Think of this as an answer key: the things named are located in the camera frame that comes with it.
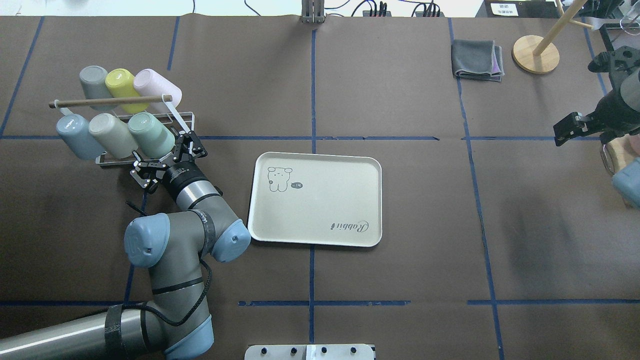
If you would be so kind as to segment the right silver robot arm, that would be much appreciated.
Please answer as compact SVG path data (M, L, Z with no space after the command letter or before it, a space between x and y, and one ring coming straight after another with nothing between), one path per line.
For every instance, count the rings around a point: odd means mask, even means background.
M640 129L639 50L622 46L599 53L588 64L592 73L608 73L611 91L583 115L571 112L553 126L555 145L594 133L601 142L600 155L612 176L612 186L629 207L640 205L639 157L624 137L636 136Z

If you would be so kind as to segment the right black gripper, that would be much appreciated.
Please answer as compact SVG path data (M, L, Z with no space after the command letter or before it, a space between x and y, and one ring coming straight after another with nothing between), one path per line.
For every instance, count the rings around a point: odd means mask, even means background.
M621 46L611 51L603 51L592 59L587 69L592 73L624 73L631 75L640 64L638 48ZM601 124L590 115L570 112L553 125L554 142L557 147L578 137L587 137L601 132Z

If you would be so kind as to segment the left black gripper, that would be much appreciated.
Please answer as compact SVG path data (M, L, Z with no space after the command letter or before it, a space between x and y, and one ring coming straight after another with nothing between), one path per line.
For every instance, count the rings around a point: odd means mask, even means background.
M146 193L154 193L161 184L174 201L201 201L208 198L208 178L194 160L206 156L201 139L189 131L174 143L174 159L180 162L134 161L130 175Z

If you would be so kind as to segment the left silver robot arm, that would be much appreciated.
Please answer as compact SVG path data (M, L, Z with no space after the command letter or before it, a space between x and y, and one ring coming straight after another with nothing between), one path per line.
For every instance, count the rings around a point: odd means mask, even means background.
M125 230L125 252L150 275L151 301L117 304L73 321L1 340L3 360L135 360L160 352L192 360L214 343L207 294L213 276L205 260L242 255L251 236L219 189L196 165L207 151L193 131L178 135L158 161L137 157L140 185L161 183L178 212L136 218Z

